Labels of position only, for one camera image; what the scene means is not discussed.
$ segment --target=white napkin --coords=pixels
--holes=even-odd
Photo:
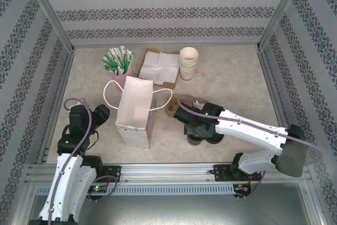
[[[155,84],[174,83],[179,72],[179,55],[147,52],[139,78]]]

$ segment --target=pink cup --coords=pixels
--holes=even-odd
[[[132,72],[132,69],[130,67],[130,69],[123,75],[120,75],[120,76],[116,76],[115,74],[112,74],[112,79],[115,80],[120,86],[122,89],[124,89],[124,85],[125,85],[125,80],[126,80],[126,77],[127,76],[133,76],[133,72]],[[123,92],[117,84],[116,85],[116,88],[119,92]]]

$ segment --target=cardboard piece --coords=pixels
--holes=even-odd
[[[140,74],[140,72],[141,72],[142,66],[143,66],[143,64],[144,64],[145,56],[146,56],[146,53],[147,53],[147,52],[159,53],[159,51],[156,50],[155,48],[147,48],[147,49],[146,49],[144,58],[143,58],[142,63],[141,63],[141,67],[140,67],[139,72],[138,72],[138,77],[139,77],[139,74]],[[179,52],[177,52],[177,51],[174,51],[174,52],[163,52],[163,53],[167,53],[167,54],[179,54]],[[176,86],[176,84],[177,84],[178,76],[179,76],[179,74],[177,75],[177,78],[175,79],[175,82],[174,82],[174,83],[164,82],[163,84],[154,84],[154,85],[155,85],[155,86],[158,86],[158,87],[168,88],[168,89],[174,90],[174,89],[175,89],[175,86]]]
[[[165,107],[165,113],[169,117],[173,117],[175,112],[178,110],[179,105],[178,105],[178,97],[181,96],[182,94],[174,94],[170,100],[170,102],[166,105]],[[195,100],[198,100],[199,103],[205,104],[209,103],[207,99],[204,99],[202,97],[195,97]],[[193,99],[190,97],[183,97],[181,99],[181,103],[184,103],[189,106],[193,106]]]

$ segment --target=white paper bag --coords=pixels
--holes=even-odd
[[[136,77],[126,77],[125,86],[119,107],[111,106],[105,98],[106,87],[115,82],[111,80],[104,88],[103,97],[105,102],[112,108],[118,109],[116,126],[124,142],[128,146],[137,148],[150,148],[153,132],[155,110],[154,93],[169,90],[160,89],[153,92],[153,81],[138,79]]]

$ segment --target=black bracket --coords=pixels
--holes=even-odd
[[[120,182],[121,179],[121,170],[122,167],[118,166],[118,165],[104,165],[103,166],[103,170],[102,170],[102,176],[106,176],[106,175],[111,175],[117,178],[117,183]],[[110,184],[114,184],[114,180],[113,179],[109,179],[109,178],[105,178],[105,179],[101,179],[95,182],[96,185],[99,185],[99,188],[95,188],[95,185],[90,186],[88,193],[102,193],[105,194],[107,191],[107,183]]]
[[[251,176],[252,181],[259,181],[261,178],[261,174],[257,172],[251,175],[242,172],[240,177],[235,177],[231,171],[231,164],[215,164],[213,165],[213,169],[209,173],[214,174],[216,182],[248,181],[249,176]]]
[[[261,173],[246,174],[242,171],[240,173],[233,174],[231,170],[231,164],[215,164],[214,170],[210,170],[209,173],[214,174],[216,182],[226,181],[259,181],[261,179]],[[238,193],[234,196],[242,198],[242,196],[248,196],[252,192],[251,184],[234,184],[234,192]]]

